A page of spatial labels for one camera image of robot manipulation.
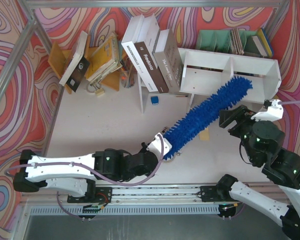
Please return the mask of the blue microfiber duster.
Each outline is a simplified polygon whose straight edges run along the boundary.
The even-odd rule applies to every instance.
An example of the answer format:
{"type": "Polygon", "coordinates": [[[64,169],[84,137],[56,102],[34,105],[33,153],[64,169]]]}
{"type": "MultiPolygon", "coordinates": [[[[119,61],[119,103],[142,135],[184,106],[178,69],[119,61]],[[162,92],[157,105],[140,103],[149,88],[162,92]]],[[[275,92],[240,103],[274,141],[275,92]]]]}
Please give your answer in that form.
{"type": "Polygon", "coordinates": [[[171,149],[163,157],[171,159],[188,142],[195,138],[220,116],[221,110],[232,108],[252,89],[252,81],[241,76],[234,76],[222,85],[216,93],[196,105],[178,120],[163,137],[171,144],[171,149]]]}

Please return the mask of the green desk organizer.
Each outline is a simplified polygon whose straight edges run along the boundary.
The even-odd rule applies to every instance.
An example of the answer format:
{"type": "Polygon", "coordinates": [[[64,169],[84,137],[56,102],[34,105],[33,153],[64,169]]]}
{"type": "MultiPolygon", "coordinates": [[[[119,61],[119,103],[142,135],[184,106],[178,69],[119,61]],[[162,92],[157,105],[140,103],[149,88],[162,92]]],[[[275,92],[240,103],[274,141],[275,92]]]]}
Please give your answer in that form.
{"type": "Polygon", "coordinates": [[[257,31],[238,30],[242,50],[234,49],[231,30],[199,30],[195,49],[250,57],[267,58],[267,51],[257,31]]]}

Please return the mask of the clear cup of pencils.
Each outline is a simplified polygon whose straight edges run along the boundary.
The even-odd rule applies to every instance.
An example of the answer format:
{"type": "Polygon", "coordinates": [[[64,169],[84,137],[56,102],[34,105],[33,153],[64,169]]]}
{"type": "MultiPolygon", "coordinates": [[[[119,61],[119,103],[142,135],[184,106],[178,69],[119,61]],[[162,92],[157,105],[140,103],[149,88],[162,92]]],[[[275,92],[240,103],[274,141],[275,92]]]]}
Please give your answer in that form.
{"type": "Polygon", "coordinates": [[[123,58],[121,61],[120,82],[124,88],[131,88],[135,85],[136,69],[128,57],[123,58]]]}

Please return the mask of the yellow sticky note pad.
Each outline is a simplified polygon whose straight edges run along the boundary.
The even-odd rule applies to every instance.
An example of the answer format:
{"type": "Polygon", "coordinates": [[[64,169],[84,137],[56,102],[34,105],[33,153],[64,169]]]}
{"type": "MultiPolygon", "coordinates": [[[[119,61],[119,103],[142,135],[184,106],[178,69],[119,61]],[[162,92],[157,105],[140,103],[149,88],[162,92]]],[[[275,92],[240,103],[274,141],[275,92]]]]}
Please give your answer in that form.
{"type": "Polygon", "coordinates": [[[201,141],[209,141],[210,140],[210,133],[209,133],[208,127],[199,133],[199,139],[201,141]]]}

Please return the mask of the grey Lonely Ones book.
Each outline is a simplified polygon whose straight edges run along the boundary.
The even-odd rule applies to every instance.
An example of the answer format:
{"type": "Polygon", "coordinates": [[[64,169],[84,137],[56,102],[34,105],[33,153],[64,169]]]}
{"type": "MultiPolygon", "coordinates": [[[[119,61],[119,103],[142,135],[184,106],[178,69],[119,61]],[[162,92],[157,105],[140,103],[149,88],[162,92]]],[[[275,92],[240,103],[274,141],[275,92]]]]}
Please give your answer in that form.
{"type": "Polygon", "coordinates": [[[169,93],[179,93],[184,65],[171,28],[160,31],[153,55],[169,93]]]}

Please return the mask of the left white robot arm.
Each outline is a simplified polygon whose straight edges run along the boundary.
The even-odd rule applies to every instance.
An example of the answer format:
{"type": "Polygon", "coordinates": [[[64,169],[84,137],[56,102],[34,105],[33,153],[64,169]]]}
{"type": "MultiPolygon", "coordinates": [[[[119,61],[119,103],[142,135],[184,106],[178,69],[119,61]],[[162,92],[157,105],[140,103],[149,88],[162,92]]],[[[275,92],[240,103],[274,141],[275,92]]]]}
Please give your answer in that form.
{"type": "Polygon", "coordinates": [[[26,149],[21,152],[18,172],[13,177],[17,192],[35,193],[41,188],[66,192],[77,199],[92,199],[98,180],[131,187],[135,177],[151,178],[159,168],[166,146],[163,141],[142,143],[131,154],[123,149],[107,148],[82,156],[47,158],[26,149]]]}

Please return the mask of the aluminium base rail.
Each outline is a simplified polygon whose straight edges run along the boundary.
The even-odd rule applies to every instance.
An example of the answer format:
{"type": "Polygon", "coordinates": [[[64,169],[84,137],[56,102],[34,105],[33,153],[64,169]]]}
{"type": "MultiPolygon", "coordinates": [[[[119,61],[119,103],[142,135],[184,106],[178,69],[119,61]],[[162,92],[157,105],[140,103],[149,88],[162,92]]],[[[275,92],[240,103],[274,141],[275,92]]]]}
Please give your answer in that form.
{"type": "Polygon", "coordinates": [[[178,215],[178,214],[218,214],[220,210],[244,206],[238,201],[203,202],[200,198],[201,184],[146,184],[133,187],[112,186],[107,206],[91,207],[90,203],[68,203],[67,194],[57,194],[53,190],[37,193],[23,193],[21,204],[25,212],[34,216],[64,215],[64,209],[71,214],[92,218],[96,215],[178,215]]]}

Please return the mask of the blue pencil sharpener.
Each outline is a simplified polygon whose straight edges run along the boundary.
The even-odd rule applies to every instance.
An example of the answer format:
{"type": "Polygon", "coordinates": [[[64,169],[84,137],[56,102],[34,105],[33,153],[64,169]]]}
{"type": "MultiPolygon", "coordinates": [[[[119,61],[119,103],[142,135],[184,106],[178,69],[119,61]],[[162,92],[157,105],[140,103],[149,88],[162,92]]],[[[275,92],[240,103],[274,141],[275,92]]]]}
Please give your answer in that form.
{"type": "Polygon", "coordinates": [[[156,106],[159,104],[159,97],[158,96],[151,96],[150,97],[150,101],[151,101],[151,104],[153,106],[156,106]]]}

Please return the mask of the brown Fredonia book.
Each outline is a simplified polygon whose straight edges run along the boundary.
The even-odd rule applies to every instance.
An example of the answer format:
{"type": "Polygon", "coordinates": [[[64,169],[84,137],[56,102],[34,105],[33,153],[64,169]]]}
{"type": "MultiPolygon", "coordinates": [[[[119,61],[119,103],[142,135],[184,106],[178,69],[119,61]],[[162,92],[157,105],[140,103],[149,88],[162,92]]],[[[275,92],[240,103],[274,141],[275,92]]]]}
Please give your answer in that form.
{"type": "Polygon", "coordinates": [[[145,17],[136,42],[136,47],[157,88],[156,92],[162,94],[168,93],[169,89],[154,57],[159,33],[160,27],[156,16],[152,14],[151,16],[145,17]]]}

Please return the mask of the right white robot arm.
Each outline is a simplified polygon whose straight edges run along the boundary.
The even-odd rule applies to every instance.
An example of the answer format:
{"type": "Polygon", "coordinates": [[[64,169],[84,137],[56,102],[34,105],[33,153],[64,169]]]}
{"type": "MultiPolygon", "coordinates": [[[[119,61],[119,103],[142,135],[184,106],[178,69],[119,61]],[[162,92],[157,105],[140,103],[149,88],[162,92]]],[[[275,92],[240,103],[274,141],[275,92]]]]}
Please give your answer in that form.
{"type": "Polygon", "coordinates": [[[289,204],[274,200],[225,174],[217,183],[217,194],[242,202],[270,218],[291,240],[300,240],[300,156],[283,148],[285,133],[270,120],[255,120],[255,112],[241,105],[219,112],[219,127],[240,139],[252,166],[276,184],[289,204]]]}

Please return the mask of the stack of yellow books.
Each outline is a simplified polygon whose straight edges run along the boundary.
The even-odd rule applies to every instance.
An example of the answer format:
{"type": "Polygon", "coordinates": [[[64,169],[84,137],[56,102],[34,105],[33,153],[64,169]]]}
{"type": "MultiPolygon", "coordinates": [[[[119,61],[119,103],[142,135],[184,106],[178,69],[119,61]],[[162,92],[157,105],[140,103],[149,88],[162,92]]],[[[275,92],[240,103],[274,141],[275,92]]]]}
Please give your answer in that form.
{"type": "Polygon", "coordinates": [[[86,79],[91,83],[102,81],[108,74],[120,69],[119,45],[117,35],[112,32],[109,37],[89,57],[90,66],[86,79]]]}

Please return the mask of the black and white book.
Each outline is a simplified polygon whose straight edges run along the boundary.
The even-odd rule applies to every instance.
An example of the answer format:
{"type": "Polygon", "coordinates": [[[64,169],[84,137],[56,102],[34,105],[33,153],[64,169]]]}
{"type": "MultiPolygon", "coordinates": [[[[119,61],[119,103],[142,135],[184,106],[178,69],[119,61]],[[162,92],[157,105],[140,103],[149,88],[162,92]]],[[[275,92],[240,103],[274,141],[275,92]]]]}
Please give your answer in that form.
{"type": "Polygon", "coordinates": [[[81,31],[65,61],[64,72],[59,81],[59,84],[68,86],[73,92],[77,91],[90,65],[88,58],[85,57],[88,51],[87,39],[88,34],[81,31]]]}

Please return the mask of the blue yellow book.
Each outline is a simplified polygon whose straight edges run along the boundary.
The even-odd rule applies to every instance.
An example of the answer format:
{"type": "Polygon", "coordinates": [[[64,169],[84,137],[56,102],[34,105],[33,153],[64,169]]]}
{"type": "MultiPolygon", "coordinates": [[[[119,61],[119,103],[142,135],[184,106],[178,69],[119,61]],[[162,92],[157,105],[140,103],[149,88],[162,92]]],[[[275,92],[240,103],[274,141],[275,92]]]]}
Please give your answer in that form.
{"type": "Polygon", "coordinates": [[[263,28],[259,28],[255,32],[255,35],[260,38],[260,41],[263,44],[264,49],[266,50],[268,57],[272,58],[274,56],[274,50],[273,50],[273,47],[271,45],[271,42],[270,42],[265,30],[263,28]]]}

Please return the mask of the small white side shelf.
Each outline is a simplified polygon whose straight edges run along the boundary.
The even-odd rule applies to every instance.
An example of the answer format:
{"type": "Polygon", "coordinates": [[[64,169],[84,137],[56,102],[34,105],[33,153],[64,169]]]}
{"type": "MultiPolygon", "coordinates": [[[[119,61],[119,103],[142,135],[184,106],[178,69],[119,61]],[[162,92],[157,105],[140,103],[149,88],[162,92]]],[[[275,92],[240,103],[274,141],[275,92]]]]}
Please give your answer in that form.
{"type": "Polygon", "coordinates": [[[137,83],[140,100],[140,110],[141,113],[144,114],[148,103],[148,98],[152,96],[159,96],[160,94],[159,92],[149,92],[139,74],[137,74],[137,83]]]}

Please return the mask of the white Mademoiselle book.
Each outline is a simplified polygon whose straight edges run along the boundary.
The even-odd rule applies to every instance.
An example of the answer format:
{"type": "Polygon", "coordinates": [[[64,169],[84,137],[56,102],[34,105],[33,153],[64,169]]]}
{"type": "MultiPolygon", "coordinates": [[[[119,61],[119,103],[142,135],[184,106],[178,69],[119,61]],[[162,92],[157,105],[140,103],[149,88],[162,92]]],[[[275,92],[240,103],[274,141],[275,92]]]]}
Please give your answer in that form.
{"type": "Polygon", "coordinates": [[[144,19],[145,17],[143,15],[134,16],[130,19],[123,35],[121,45],[129,59],[131,60],[137,73],[143,80],[148,91],[156,92],[158,89],[154,81],[152,80],[152,77],[147,70],[146,65],[143,62],[136,45],[144,19]]]}

